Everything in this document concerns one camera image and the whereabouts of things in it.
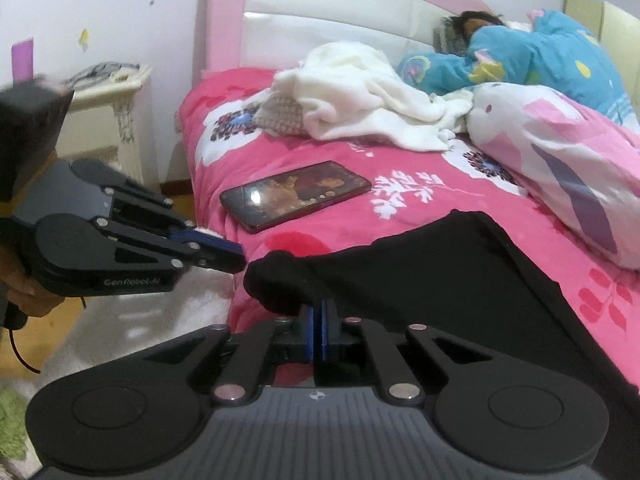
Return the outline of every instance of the black smartphone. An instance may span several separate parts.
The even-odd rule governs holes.
[[[220,194],[220,202],[254,234],[366,193],[371,183],[337,162],[287,171]]]

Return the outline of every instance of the purple paper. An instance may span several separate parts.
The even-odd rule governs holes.
[[[11,67],[14,83],[33,79],[33,39],[11,47]]]

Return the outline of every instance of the silver screw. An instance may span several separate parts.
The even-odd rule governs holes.
[[[220,400],[239,400],[244,397],[246,391],[239,384],[223,384],[218,386],[213,394]]]
[[[389,388],[389,394],[396,399],[411,400],[420,395],[420,388],[415,384],[398,383]]]

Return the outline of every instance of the human hand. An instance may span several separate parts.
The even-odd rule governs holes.
[[[0,281],[9,291],[6,298],[27,316],[44,317],[64,298],[49,292],[33,278],[29,278],[22,268],[20,258],[12,248],[0,245]]]

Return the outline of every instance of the black pants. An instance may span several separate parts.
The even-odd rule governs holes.
[[[335,299],[357,316],[404,332],[424,323],[588,384],[609,408],[594,468],[610,480],[640,479],[640,400],[551,281],[481,212],[446,218],[366,247],[296,258],[276,251],[249,266],[249,294],[295,315]]]

